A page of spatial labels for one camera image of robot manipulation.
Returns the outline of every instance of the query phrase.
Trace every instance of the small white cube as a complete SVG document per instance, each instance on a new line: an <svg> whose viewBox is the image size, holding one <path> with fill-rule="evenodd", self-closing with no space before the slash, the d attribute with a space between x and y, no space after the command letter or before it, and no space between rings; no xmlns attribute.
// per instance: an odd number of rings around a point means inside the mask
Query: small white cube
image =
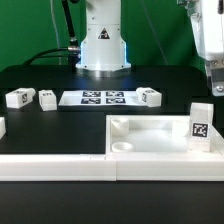
<svg viewBox="0 0 224 224"><path fill-rule="evenodd" d="M0 139L4 136L5 130L5 118L0 117Z"/></svg>
<svg viewBox="0 0 224 224"><path fill-rule="evenodd" d="M6 105L8 108L19 109L32 102L35 93L35 90L32 88L19 88L5 95Z"/></svg>
<svg viewBox="0 0 224 224"><path fill-rule="evenodd" d="M43 111L57 110L57 99L52 90L39 91L39 102Z"/></svg>
<svg viewBox="0 0 224 224"><path fill-rule="evenodd" d="M138 100L144 102L148 107L160 107L162 94L152 88L138 88L136 90Z"/></svg>

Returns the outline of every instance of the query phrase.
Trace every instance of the black table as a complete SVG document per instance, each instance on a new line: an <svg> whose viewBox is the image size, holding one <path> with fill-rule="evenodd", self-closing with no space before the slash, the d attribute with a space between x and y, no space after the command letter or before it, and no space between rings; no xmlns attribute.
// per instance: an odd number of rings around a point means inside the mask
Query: black table
<svg viewBox="0 0 224 224"><path fill-rule="evenodd" d="M59 107L43 112L37 96L20 110L5 106L5 93L19 87L52 89L59 101L65 90L134 91L148 86L163 94L161 107ZM7 125L0 154L104 153L106 115L189 115L192 102L215 104L213 125L224 136L224 98L211 96L205 75L195 68L139 66L127 76L93 79L77 76L67 66L13 66L0 73L0 89L0 116ZM223 208L223 182L0 183L4 224L222 224Z"/></svg>

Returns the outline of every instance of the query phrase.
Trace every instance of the white cube with marker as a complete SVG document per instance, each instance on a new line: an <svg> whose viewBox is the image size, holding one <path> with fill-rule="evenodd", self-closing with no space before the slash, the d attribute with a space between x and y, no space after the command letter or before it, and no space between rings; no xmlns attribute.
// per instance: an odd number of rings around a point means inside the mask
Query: white cube with marker
<svg viewBox="0 0 224 224"><path fill-rule="evenodd" d="M33 101L36 91L33 88L19 88L5 95L8 108L19 109Z"/></svg>
<svg viewBox="0 0 224 224"><path fill-rule="evenodd" d="M57 99L52 90L39 91L39 102L43 111L57 110Z"/></svg>
<svg viewBox="0 0 224 224"><path fill-rule="evenodd" d="M210 151L213 104L192 103L190 112L189 149Z"/></svg>
<svg viewBox="0 0 224 224"><path fill-rule="evenodd" d="M160 107L162 103L162 94L152 88L139 87L136 90L138 100L145 103L148 107Z"/></svg>

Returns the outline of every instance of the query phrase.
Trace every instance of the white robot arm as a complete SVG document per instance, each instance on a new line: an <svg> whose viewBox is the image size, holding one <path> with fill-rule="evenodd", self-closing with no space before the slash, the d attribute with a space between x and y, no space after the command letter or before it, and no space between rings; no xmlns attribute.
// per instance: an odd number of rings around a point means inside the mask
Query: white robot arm
<svg viewBox="0 0 224 224"><path fill-rule="evenodd" d="M121 0L85 0L87 34L81 43L78 73L116 76L128 71L126 43L121 38Z"/></svg>
<svg viewBox="0 0 224 224"><path fill-rule="evenodd" d="M177 0L191 19L198 55L205 59L214 96L224 95L223 0Z"/></svg>

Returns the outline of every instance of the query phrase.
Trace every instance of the green wall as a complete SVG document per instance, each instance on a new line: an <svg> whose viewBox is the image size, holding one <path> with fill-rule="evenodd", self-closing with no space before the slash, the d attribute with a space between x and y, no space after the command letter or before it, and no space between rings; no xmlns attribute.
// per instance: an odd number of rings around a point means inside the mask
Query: green wall
<svg viewBox="0 0 224 224"><path fill-rule="evenodd" d="M128 45L128 61L135 65L164 65L145 11L150 15L169 65L190 65L203 70L197 56L190 20L176 0L122 0L122 37ZM61 46L68 45L68 33L61 0L54 0ZM79 41L85 37L85 1L70 4ZM56 48L50 0L0 2L0 71L22 64L38 52ZM41 59L36 64L56 64Z"/></svg>

